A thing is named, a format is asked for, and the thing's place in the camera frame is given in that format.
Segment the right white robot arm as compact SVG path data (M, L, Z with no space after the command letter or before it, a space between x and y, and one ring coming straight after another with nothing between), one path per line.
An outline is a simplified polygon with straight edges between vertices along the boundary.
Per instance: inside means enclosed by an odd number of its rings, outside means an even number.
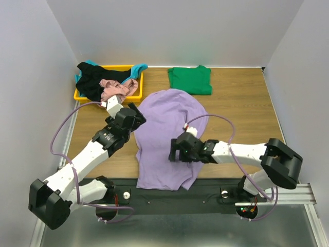
M184 132L171 140L169 161L204 164L237 163L260 170L244 174L236 189L239 199L250 198L274 187L296 189L303 158L282 141L271 138L264 144L229 144L210 139L205 142L192 133Z

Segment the purple t shirt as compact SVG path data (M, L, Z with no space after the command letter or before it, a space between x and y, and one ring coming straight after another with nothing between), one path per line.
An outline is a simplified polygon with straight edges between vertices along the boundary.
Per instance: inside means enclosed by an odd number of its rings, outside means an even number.
M205 108L190 94L169 89L150 94L138 109L147 121L134 132L139 163L137 188L190 189L203 164L169 161L171 140L182 134L183 126L192 119L201 137L208 123Z

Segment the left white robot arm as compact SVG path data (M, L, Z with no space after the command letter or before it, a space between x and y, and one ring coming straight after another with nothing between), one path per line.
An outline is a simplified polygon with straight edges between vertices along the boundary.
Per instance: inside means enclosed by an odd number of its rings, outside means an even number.
M118 195L115 184L100 176L86 185L82 181L95 167L110 158L130 139L130 134L146 122L136 105L107 104L107 125L96 132L86 147L54 175L44 181L36 179L29 188L28 209L50 229L59 228L70 213L83 205L101 208L99 202L109 203L103 208L116 212Z

